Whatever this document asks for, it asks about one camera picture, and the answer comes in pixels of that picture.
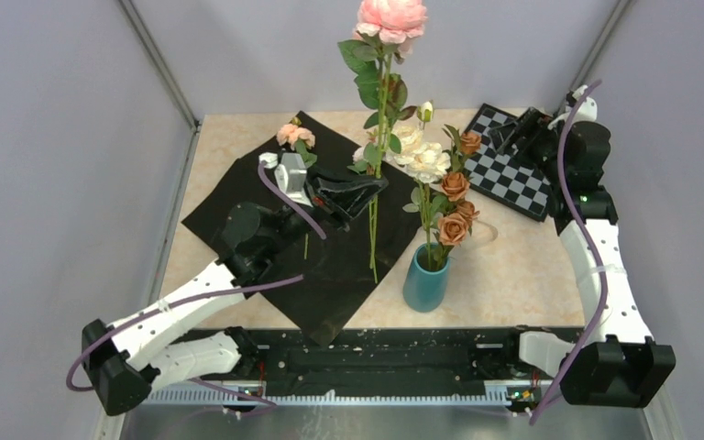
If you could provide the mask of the peach flower stem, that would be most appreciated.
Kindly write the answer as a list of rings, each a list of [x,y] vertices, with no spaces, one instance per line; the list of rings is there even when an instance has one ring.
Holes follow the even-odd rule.
[[[292,151],[297,152],[306,168],[316,162],[316,156],[311,152],[315,145],[315,135],[310,129],[302,126],[297,116],[278,130],[276,139],[281,146],[287,145]]]

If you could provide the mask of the white flower stem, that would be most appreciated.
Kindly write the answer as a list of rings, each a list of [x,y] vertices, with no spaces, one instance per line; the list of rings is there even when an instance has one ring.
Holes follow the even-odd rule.
[[[438,142],[424,140],[424,128],[434,116],[434,107],[431,101],[426,101],[416,108],[418,124],[416,126],[397,126],[390,139],[399,142],[396,149],[385,153],[385,159],[400,167],[417,184],[417,197],[404,206],[406,212],[418,212],[422,219],[423,230],[426,233],[426,249],[428,269],[430,268],[429,254],[431,246],[436,240],[433,236],[432,226],[437,218],[435,210],[438,202],[434,198],[440,193],[438,183],[447,174],[450,168],[449,149]]]

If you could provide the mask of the orange rose stem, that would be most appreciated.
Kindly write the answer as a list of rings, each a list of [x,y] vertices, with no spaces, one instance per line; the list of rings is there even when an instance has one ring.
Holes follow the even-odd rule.
[[[479,215],[475,205],[467,200],[471,182],[465,164],[479,152],[481,135],[473,131],[461,132],[451,125],[444,125],[442,130],[450,140],[450,168],[438,183],[440,193],[434,198],[438,205],[432,226],[436,242],[431,245],[429,254],[432,270],[442,270],[451,251],[471,237],[473,222]]]

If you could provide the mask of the black wrapping sheet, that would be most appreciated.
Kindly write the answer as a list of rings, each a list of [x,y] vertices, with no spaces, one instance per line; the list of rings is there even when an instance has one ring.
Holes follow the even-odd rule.
[[[259,180],[259,154],[278,149],[275,134],[287,113],[207,115],[202,122],[190,178],[183,195],[162,292],[190,281],[212,261],[208,240],[237,202],[278,209],[280,200]],[[327,229],[327,239],[300,236],[280,256],[270,281],[303,275],[303,281],[268,291],[210,317],[207,327],[298,328],[329,344],[343,329],[405,328],[421,323],[402,298],[402,285],[419,245],[419,218],[403,211],[412,180],[393,167],[379,198],[377,269],[369,268],[368,218],[348,231]]]

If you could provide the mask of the large pink peony stem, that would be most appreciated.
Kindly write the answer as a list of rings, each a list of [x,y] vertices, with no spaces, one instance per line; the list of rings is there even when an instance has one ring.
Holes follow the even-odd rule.
[[[408,87],[393,68],[411,55],[427,21],[422,1],[363,1],[352,38],[336,44],[344,64],[355,74],[361,103],[372,111],[364,123],[369,140],[350,166],[358,174],[381,179],[386,154],[401,150],[394,126],[412,117],[416,107],[406,104]]]

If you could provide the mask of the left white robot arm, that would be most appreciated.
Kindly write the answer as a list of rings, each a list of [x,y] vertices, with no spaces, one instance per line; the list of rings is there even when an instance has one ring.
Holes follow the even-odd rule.
[[[327,233],[322,222],[339,229],[362,213],[388,185],[385,178],[359,175],[336,178],[323,170],[298,170],[278,165],[274,176],[261,161],[258,176],[282,200],[278,210],[252,202],[235,204],[215,235],[218,258],[180,288],[146,308],[110,324],[96,319],[82,330],[82,352],[67,375],[83,369],[104,413],[128,413],[153,392],[208,374],[230,373],[245,379],[256,370],[257,346],[241,328],[183,342],[196,325],[252,294],[290,286],[298,274],[268,282],[277,258],[299,238],[314,231]]]

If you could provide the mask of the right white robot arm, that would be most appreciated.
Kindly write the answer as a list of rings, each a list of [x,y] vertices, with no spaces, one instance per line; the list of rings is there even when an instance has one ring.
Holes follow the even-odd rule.
[[[524,378],[539,369],[569,404],[643,408],[660,390],[677,360],[655,342],[638,312],[619,249],[619,216],[601,185],[611,153],[611,132],[591,121],[570,127],[530,108],[489,130],[490,144],[551,184],[553,218],[576,278],[586,327],[576,342],[549,330],[522,329],[500,353],[503,370]]]

